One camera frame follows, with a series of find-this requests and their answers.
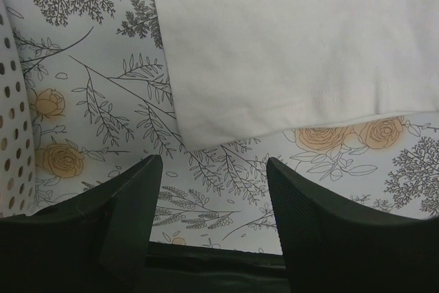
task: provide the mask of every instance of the rose illustration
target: rose illustration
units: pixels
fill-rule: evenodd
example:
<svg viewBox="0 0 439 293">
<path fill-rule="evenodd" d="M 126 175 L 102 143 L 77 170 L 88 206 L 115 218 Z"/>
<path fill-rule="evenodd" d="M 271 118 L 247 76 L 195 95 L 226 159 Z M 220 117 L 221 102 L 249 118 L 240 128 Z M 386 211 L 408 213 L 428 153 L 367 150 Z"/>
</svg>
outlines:
<svg viewBox="0 0 439 293">
<path fill-rule="evenodd" d="M 354 125 L 354 132 L 360 141 L 371 149 L 383 149 L 392 146 L 403 132 L 402 117 L 370 121 Z"/>
<path fill-rule="evenodd" d="M 186 245 L 186 241 L 183 238 L 176 237 L 172 240 L 173 245 Z"/>
<path fill-rule="evenodd" d="M 36 158 L 37 165 L 60 178 L 73 178 L 84 169 L 84 156 L 68 144 L 48 145 L 45 150 L 37 150 Z"/>
<path fill-rule="evenodd" d="M 341 128 L 303 128 L 295 131 L 296 144 L 300 149 L 326 154 L 343 144 L 344 137 L 352 126 Z"/>
<path fill-rule="evenodd" d="M 61 115 L 65 106 L 64 96 L 61 93 L 53 89 L 46 89 L 38 94 L 35 104 L 31 107 L 37 112 L 37 115 L 51 118 Z"/>
</svg>

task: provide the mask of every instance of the white cloth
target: white cloth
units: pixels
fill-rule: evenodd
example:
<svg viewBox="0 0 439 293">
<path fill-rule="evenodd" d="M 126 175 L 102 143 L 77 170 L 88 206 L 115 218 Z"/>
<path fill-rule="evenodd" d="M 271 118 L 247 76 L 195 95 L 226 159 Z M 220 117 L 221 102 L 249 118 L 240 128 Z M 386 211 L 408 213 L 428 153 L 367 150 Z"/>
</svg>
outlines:
<svg viewBox="0 0 439 293">
<path fill-rule="evenodd" d="M 156 0 L 188 150 L 439 109 L 439 0 Z"/>
</svg>

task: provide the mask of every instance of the textured black surface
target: textured black surface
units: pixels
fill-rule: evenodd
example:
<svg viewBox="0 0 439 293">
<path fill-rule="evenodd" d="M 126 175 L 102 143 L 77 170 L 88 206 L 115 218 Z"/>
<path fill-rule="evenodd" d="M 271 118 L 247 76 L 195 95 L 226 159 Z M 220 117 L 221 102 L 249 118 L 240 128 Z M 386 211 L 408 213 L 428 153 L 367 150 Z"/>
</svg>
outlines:
<svg viewBox="0 0 439 293">
<path fill-rule="evenodd" d="M 130 292 L 142 275 L 162 172 L 151 156 L 33 216 L 0 219 L 11 292 Z"/>
<path fill-rule="evenodd" d="M 277 159 L 268 162 L 268 185 L 293 291 L 385 285 L 433 292 L 439 283 L 439 219 L 369 209 Z"/>
</svg>

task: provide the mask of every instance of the black plastic object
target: black plastic object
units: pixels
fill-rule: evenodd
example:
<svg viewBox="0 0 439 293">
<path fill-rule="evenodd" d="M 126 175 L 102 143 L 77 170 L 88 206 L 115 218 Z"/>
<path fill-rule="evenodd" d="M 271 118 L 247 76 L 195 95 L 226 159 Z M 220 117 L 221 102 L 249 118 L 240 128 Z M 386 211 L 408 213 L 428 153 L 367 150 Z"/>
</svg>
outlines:
<svg viewBox="0 0 439 293">
<path fill-rule="evenodd" d="M 135 292 L 289 293 L 281 255 L 150 242 Z"/>
<path fill-rule="evenodd" d="M 0 219 L 4 292 L 287 293 L 280 255 L 149 242 L 162 162 L 33 216 Z"/>
<path fill-rule="evenodd" d="M 132 292 L 143 275 L 161 174 L 161 158 L 151 156 L 33 216 L 0 219 L 4 292 Z"/>
<path fill-rule="evenodd" d="M 292 292 L 438 291 L 439 218 L 370 209 L 277 159 L 268 161 L 268 186 Z"/>
</svg>

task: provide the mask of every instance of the perforated panel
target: perforated panel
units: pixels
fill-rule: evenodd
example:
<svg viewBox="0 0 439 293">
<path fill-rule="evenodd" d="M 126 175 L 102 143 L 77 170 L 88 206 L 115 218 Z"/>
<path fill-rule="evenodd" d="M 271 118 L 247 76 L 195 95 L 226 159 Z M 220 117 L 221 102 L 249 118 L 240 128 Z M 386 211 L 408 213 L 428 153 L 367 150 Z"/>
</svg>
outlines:
<svg viewBox="0 0 439 293">
<path fill-rule="evenodd" d="M 0 217 L 30 214 L 34 177 L 29 104 L 12 29 L 0 0 Z"/>
</svg>

